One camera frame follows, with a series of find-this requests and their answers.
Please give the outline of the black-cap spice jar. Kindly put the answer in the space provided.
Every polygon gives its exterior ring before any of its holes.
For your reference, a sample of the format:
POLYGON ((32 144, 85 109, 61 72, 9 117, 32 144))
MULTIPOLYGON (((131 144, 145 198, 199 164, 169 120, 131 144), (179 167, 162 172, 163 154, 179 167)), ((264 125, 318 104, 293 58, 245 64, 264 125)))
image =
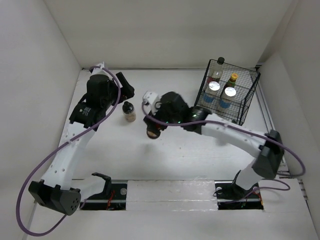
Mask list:
POLYGON ((127 122, 134 122, 136 120, 135 107, 132 103, 125 101, 122 106, 122 112, 127 122))

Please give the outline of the red-lid dark sauce jar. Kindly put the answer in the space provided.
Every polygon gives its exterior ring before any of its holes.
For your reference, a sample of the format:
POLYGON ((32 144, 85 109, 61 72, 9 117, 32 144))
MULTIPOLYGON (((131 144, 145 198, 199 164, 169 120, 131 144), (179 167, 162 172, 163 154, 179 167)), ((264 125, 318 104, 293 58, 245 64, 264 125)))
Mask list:
POLYGON ((160 137, 161 132, 158 131, 158 130, 157 130, 157 131, 154 131, 154 130, 147 129, 147 130, 146 130, 146 135, 147 135, 150 139, 155 140, 155 139, 157 139, 157 138, 160 137))

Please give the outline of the silver-lid blue-label shaker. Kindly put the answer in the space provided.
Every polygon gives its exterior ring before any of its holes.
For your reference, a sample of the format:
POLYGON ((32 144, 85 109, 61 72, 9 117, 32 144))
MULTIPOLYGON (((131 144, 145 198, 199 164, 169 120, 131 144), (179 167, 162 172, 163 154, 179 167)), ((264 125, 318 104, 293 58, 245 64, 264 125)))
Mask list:
POLYGON ((216 99, 219 90, 220 84, 216 81, 211 81, 205 89, 203 101, 207 104, 211 104, 216 99))
POLYGON ((234 87, 226 87, 219 100, 219 107, 222 110, 226 110, 230 107, 232 102, 234 101, 234 98, 236 96, 237 92, 234 87))

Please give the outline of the tall clear black-cap bottle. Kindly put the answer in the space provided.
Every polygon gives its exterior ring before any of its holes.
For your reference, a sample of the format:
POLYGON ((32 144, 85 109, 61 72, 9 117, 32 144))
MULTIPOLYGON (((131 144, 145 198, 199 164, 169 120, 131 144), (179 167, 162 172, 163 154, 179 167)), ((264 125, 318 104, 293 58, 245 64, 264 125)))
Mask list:
POLYGON ((223 75, 223 64, 225 62, 224 57, 219 57, 216 62, 214 62, 210 68, 207 83, 210 82, 220 82, 223 75))

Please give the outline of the yellow-cap brown sauce bottle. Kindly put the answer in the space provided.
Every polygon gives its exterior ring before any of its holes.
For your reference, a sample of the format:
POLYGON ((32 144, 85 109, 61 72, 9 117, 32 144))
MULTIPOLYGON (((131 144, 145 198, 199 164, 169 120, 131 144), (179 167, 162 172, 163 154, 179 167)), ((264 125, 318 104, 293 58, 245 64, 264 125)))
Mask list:
POLYGON ((236 85, 236 81, 237 81, 238 77, 239 77, 239 76, 238 76, 237 73, 232 73, 232 74, 230 75, 229 80, 228 80, 227 83, 226 83, 226 87, 232 87, 232 88, 234 88, 235 85, 236 85))

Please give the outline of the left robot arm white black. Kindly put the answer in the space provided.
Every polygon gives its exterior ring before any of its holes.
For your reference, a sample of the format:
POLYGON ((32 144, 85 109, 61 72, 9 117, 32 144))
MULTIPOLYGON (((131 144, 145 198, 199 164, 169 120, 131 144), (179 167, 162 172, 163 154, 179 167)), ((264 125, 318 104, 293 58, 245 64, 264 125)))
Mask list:
POLYGON ((28 187, 39 205, 71 216, 90 197, 104 199, 111 194, 110 176, 95 172, 81 183, 75 183, 73 175, 86 145, 97 132, 98 123, 105 119, 109 107, 115 107, 135 95, 135 89, 122 72, 118 72, 116 77, 117 80, 112 80, 99 69, 91 73, 86 93, 69 117, 62 139, 64 147, 55 155, 40 181, 32 181, 28 187))

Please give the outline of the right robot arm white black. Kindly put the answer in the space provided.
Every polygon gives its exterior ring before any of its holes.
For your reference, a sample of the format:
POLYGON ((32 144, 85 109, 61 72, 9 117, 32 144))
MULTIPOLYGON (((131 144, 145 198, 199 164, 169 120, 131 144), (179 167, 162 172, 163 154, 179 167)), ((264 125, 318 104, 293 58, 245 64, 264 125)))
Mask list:
POLYGON ((170 91, 162 96, 147 91, 142 97, 142 106, 150 107, 143 121, 147 136, 157 139, 168 126, 181 127, 192 133, 213 137, 231 144, 254 159, 244 169, 239 170, 231 185, 216 190, 227 200, 245 198, 261 180, 276 178, 284 150, 280 134, 271 130, 258 133, 232 123, 200 106, 188 106, 176 92, 170 91))

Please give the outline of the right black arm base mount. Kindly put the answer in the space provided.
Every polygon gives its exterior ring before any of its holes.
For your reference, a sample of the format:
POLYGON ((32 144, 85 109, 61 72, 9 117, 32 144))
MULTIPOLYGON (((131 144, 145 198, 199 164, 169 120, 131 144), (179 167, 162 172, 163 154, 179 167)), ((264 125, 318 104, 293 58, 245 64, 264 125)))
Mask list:
POLYGON ((263 201, 255 183, 249 190, 233 185, 232 180, 215 180, 213 196, 217 200, 218 210, 263 210, 263 201))

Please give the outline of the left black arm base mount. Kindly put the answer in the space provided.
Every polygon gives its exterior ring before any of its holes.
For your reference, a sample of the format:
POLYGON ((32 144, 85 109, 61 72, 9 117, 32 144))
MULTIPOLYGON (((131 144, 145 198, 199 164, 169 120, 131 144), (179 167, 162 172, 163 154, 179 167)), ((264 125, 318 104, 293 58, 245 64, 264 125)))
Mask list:
POLYGON ((112 180, 110 176, 102 173, 92 173, 92 176, 100 178, 104 182, 101 193, 93 194, 83 200, 79 206, 84 211, 124 211, 127 203, 127 180, 112 180))

